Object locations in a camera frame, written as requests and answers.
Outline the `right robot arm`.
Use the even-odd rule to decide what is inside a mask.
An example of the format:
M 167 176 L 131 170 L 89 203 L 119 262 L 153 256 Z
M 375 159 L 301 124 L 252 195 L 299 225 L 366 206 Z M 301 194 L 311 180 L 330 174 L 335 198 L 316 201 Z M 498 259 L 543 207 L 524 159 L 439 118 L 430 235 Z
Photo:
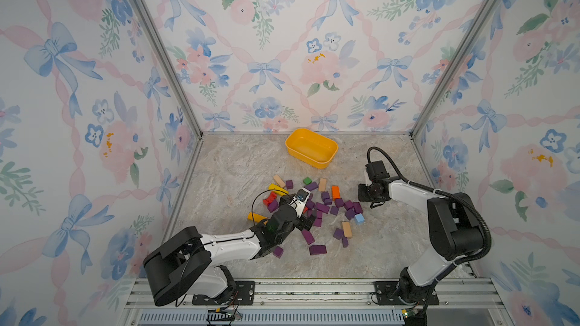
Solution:
M 366 165 L 366 179 L 358 186 L 361 202 L 378 207 L 403 202 L 427 214 L 430 246 L 400 273 L 394 295 L 406 304 L 425 302 L 437 283 L 460 264 L 485 255 L 491 236 L 484 220 L 464 193 L 448 194 L 400 177 L 392 177 L 383 161 Z

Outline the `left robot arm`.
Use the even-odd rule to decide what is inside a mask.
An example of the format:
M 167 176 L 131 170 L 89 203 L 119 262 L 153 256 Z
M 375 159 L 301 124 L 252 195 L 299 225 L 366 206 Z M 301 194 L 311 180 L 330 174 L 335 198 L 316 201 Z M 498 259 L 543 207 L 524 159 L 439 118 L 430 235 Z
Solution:
M 225 303 L 236 289 L 226 262 L 268 256 L 294 230 L 311 229 L 316 218 L 298 215 L 293 205 L 281 205 L 272 217 L 244 232 L 208 235 L 195 226 L 181 230 L 143 261 L 154 304 L 167 306 L 189 292 Z

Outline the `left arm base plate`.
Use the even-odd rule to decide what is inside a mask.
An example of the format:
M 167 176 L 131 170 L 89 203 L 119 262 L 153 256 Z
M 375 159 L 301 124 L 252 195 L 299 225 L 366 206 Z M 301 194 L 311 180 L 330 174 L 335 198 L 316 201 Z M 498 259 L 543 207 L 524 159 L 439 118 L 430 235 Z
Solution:
M 235 281 L 216 297 L 194 294 L 193 306 L 251 306 L 255 299 L 254 281 Z

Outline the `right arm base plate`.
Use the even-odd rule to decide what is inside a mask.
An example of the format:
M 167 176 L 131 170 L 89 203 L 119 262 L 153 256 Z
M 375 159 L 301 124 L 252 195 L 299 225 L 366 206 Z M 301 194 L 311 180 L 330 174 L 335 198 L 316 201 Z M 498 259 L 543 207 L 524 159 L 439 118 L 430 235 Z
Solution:
M 427 303 L 428 306 L 440 304 L 437 293 L 429 286 L 418 287 L 399 281 L 373 282 L 375 303 L 379 306 L 413 306 Z

